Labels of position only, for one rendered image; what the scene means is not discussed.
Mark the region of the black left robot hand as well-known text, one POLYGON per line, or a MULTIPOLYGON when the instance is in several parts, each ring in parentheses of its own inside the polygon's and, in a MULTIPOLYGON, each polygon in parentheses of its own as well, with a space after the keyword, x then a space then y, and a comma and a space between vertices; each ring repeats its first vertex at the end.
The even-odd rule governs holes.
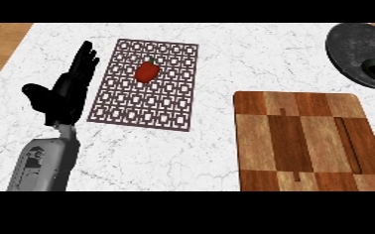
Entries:
POLYGON ((93 43, 84 41, 71 68, 59 76, 53 88, 36 83, 22 86, 33 109, 46 115, 46 126, 74 125, 81 119, 98 62, 93 43))

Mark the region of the wooden cutting board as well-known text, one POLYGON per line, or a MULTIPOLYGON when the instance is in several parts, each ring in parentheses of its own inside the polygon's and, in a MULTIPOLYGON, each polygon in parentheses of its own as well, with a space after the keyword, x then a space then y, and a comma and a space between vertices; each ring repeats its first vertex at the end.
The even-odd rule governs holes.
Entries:
POLYGON ((375 191, 375 136, 352 93, 238 91, 241 190, 375 191))

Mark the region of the dark grey pan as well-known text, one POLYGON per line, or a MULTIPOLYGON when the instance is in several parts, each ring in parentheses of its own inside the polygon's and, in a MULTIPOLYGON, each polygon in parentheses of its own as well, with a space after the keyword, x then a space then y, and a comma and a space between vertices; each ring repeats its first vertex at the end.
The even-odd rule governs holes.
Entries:
POLYGON ((340 73, 375 89, 375 26, 369 23, 337 24, 326 34, 325 51, 340 73))

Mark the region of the brown patterned placemat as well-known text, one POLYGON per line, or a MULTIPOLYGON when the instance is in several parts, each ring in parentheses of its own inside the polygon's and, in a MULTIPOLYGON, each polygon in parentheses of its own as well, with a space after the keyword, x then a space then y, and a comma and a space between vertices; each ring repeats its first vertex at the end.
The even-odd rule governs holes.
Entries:
POLYGON ((118 39, 104 73, 87 121, 188 132, 191 130, 197 44, 118 39), (155 78, 135 78, 154 59, 155 78))

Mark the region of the red bell pepper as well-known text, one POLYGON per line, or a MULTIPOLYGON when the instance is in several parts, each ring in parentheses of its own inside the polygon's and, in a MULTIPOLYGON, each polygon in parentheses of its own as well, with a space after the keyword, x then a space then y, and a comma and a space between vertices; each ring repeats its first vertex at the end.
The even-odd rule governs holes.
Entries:
POLYGON ((146 61, 136 70, 135 78, 139 82, 148 83, 157 76, 160 71, 158 65, 154 63, 154 59, 146 61))

